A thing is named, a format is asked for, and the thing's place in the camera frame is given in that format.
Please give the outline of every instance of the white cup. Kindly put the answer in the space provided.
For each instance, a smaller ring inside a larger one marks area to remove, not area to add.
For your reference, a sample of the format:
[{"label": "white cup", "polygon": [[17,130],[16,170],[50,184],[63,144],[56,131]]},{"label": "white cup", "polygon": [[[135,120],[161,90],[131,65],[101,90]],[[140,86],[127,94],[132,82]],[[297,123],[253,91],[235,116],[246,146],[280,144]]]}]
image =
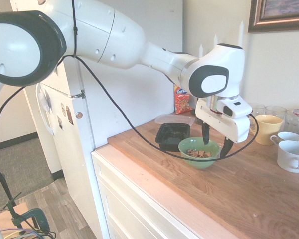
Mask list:
[{"label": "white cup", "polygon": [[299,142],[285,140],[278,146],[279,167],[291,173],[299,173]]},{"label": "white cup", "polygon": [[291,133],[291,132],[280,132],[277,135],[272,135],[270,140],[275,144],[278,145],[279,142],[289,140],[299,142],[299,134]]}]

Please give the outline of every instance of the black plastic container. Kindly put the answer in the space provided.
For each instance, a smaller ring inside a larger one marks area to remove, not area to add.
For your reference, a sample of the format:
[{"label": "black plastic container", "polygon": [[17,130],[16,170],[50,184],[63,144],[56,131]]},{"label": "black plastic container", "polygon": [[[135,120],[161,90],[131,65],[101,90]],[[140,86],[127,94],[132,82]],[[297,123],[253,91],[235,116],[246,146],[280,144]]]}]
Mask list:
[{"label": "black plastic container", "polygon": [[158,130],[155,142],[165,151],[179,152],[179,143],[190,137],[190,126],[185,123],[164,123]]}]

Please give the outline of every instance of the wooden floor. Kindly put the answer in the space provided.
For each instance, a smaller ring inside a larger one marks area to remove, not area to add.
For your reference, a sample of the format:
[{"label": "wooden floor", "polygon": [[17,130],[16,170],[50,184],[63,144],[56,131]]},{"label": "wooden floor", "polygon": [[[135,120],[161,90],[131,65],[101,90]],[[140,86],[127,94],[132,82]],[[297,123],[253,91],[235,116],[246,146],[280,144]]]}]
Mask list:
[{"label": "wooden floor", "polygon": [[41,208],[57,239],[96,239],[69,195],[64,178],[17,201],[29,209]]}]

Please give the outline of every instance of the white refrigerator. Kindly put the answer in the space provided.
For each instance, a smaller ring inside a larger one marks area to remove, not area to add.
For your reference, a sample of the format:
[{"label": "white refrigerator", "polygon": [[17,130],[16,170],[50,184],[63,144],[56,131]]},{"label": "white refrigerator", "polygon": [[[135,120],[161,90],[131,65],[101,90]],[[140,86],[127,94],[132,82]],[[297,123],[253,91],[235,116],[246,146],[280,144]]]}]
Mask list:
[{"label": "white refrigerator", "polygon": [[[101,0],[138,23],[149,41],[182,51],[182,0]],[[174,111],[173,84],[142,65],[122,70],[85,60],[134,126]],[[67,57],[37,92],[53,135],[69,193],[98,239],[110,238],[91,152],[107,138],[130,129],[98,83]]]}]

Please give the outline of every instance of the butcher block counter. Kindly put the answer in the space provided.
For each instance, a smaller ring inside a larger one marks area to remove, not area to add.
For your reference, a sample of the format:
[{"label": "butcher block counter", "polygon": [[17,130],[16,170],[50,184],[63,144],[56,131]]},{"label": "butcher block counter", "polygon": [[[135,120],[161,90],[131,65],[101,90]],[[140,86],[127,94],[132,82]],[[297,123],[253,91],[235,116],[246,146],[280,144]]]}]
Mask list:
[{"label": "butcher block counter", "polygon": [[[137,130],[157,145],[159,127],[152,121]],[[201,135],[201,126],[193,124],[191,137]],[[234,145],[230,153],[251,138]],[[224,141],[212,128],[210,139],[220,144]],[[235,156],[197,170],[154,149],[132,130],[108,142],[238,238],[299,239],[299,173],[287,172],[277,165],[277,146],[253,142]]]}]

